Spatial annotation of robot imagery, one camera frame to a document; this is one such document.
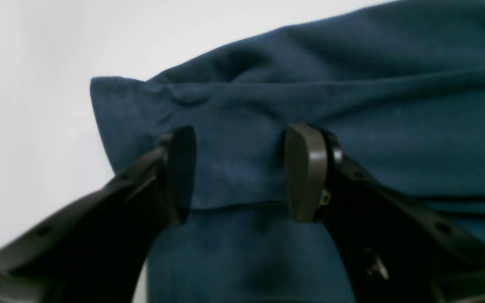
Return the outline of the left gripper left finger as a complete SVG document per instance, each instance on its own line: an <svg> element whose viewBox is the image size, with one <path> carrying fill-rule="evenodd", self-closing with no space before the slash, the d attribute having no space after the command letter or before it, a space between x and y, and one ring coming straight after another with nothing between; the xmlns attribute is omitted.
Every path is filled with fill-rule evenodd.
<svg viewBox="0 0 485 303"><path fill-rule="evenodd" d="M186 221L193 127L165 134L105 186L0 249L0 303L131 303L150 247Z"/></svg>

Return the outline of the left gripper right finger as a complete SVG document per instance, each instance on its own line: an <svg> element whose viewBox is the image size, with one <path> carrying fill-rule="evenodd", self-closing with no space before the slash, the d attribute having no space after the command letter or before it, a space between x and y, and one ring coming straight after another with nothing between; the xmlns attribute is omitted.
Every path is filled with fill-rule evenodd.
<svg viewBox="0 0 485 303"><path fill-rule="evenodd" d="M289 212L336 244L358 303L485 303L485 243L379 183L324 129L285 130Z"/></svg>

